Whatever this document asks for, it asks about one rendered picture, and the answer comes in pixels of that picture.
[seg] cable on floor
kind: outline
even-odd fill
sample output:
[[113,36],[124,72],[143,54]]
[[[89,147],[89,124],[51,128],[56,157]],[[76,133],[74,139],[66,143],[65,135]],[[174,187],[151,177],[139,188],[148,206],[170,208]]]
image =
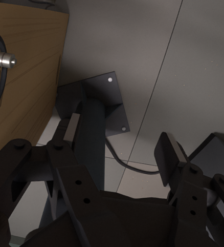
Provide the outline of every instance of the cable on floor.
[[55,6],[54,4],[50,4],[48,2],[36,2],[36,1],[32,1],[32,0],[28,0],[28,1],[35,3],[35,4],[48,4],[48,6],[46,6],[45,9],[48,9],[48,7],[50,7],[50,6]]
[[159,171],[156,171],[156,172],[147,172],[147,171],[143,171],[143,170],[140,170],[140,169],[137,169],[137,168],[128,166],[127,164],[123,163],[123,162],[117,157],[115,151],[114,151],[113,148],[111,147],[111,145],[110,145],[110,143],[108,142],[107,138],[105,138],[105,144],[107,145],[108,149],[111,151],[111,153],[112,153],[113,157],[116,159],[116,161],[117,161],[119,164],[121,164],[122,166],[124,166],[125,168],[128,168],[128,169],[130,169],[130,170],[132,170],[132,171],[135,171],[135,172],[148,174],[148,175],[160,173]]

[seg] wooden panel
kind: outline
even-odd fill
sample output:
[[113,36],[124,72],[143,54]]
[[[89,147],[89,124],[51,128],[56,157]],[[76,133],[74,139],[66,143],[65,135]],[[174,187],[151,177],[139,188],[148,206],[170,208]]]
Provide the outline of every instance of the wooden panel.
[[48,124],[68,20],[64,13],[0,3],[0,36],[17,59],[1,100],[0,150],[16,138],[35,146]]

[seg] metal base plate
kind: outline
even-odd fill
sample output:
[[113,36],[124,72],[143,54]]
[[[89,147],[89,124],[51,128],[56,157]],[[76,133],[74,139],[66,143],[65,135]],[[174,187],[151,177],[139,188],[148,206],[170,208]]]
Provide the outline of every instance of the metal base plate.
[[115,72],[58,87],[55,107],[62,120],[71,118],[73,113],[81,114],[78,106],[82,102],[82,90],[87,98],[100,100],[105,111],[110,112],[105,115],[106,137],[130,131]]

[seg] screw hole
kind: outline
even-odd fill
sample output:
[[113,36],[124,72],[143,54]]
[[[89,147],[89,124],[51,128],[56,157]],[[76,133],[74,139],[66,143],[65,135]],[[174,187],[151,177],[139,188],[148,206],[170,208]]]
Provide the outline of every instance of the screw hole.
[[91,202],[90,199],[88,199],[88,198],[84,199],[84,203],[90,203],[90,202]]

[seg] silver cylindrical connector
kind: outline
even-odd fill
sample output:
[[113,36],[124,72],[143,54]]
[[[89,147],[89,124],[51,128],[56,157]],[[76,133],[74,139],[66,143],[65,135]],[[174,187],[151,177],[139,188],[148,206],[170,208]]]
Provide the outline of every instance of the silver cylindrical connector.
[[0,67],[12,69],[17,64],[14,54],[0,52]]

